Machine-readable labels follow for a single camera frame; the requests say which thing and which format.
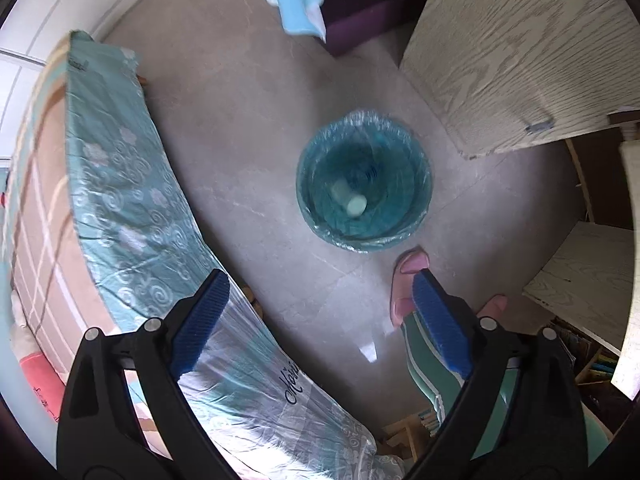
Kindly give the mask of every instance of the trash can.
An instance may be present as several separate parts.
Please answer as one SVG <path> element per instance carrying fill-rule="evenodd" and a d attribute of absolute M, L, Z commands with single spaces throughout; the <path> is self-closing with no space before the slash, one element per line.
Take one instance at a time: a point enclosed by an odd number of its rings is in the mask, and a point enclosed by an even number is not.
<path fill-rule="evenodd" d="M 316 235 L 368 253 L 399 244 L 418 228 L 431 200 L 431 170 L 402 124 L 357 110 L 322 128 L 306 146 L 296 193 Z"/>

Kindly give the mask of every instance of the plastic bag liner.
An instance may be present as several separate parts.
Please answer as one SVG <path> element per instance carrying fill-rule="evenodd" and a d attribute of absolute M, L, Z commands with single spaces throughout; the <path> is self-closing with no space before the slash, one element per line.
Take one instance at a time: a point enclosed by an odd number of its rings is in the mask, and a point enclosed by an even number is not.
<path fill-rule="evenodd" d="M 316 235 L 367 253 L 399 244 L 418 228 L 431 200 L 431 170 L 404 126 L 357 110 L 322 128 L 306 146 L 296 192 Z"/>

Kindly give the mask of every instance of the wood grain panel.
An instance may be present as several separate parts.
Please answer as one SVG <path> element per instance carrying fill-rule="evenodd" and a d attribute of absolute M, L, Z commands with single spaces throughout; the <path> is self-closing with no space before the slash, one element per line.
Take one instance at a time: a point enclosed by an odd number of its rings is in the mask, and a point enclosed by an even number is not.
<path fill-rule="evenodd" d="M 504 152 L 639 106 L 640 25 L 624 0 L 428 0 L 401 67 L 460 152 Z"/>
<path fill-rule="evenodd" d="M 633 400 L 640 391 L 640 140 L 623 142 L 620 148 L 626 170 L 626 180 L 631 195 L 636 231 L 636 268 L 634 289 L 625 341 L 611 384 Z"/>
<path fill-rule="evenodd" d="M 634 232 L 578 222 L 524 294 L 620 354 L 634 280 Z"/>

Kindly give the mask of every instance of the teal bucket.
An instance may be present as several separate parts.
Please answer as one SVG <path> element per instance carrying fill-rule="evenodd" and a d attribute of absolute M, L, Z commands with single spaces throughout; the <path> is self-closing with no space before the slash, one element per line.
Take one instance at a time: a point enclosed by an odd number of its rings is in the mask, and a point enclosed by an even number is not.
<path fill-rule="evenodd" d="M 358 110 L 322 128 L 306 146 L 296 193 L 316 235 L 368 253 L 416 231 L 431 201 L 431 170 L 402 124 Z"/>

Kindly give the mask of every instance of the silver screw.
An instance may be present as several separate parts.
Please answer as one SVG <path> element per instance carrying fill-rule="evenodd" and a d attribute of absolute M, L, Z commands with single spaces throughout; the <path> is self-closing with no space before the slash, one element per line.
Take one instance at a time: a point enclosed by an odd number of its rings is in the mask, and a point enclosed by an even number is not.
<path fill-rule="evenodd" d="M 100 334 L 100 331 L 97 328 L 90 328 L 89 330 L 87 330 L 84 333 L 84 338 L 87 341 L 93 341 L 95 338 L 98 337 L 98 335 Z"/>
<path fill-rule="evenodd" d="M 152 317 L 151 319 L 147 319 L 145 321 L 145 330 L 147 332 L 155 332 L 162 325 L 162 321 L 157 317 Z"/>
<path fill-rule="evenodd" d="M 548 326 L 545 326 L 542 329 L 542 335 L 549 339 L 549 341 L 553 341 L 556 337 L 558 337 L 558 334 L 556 333 L 556 331 L 553 328 L 550 328 Z"/>
<path fill-rule="evenodd" d="M 480 326 L 491 332 L 498 327 L 498 322 L 493 317 L 483 317 L 480 319 Z"/>

